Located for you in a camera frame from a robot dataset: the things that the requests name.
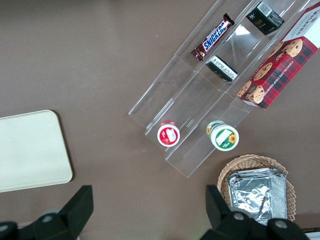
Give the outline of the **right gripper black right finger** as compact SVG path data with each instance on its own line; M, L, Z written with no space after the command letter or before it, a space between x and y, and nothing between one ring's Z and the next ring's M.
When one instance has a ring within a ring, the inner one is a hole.
M282 218L262 225L238 210L230 210L216 185L207 185L205 206L211 224L202 240L307 240L300 227Z

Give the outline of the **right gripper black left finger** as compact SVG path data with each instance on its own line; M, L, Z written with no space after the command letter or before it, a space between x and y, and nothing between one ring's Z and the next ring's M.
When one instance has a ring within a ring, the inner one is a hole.
M75 240L94 210L93 188L83 185L58 212L42 215L18 229L20 240Z

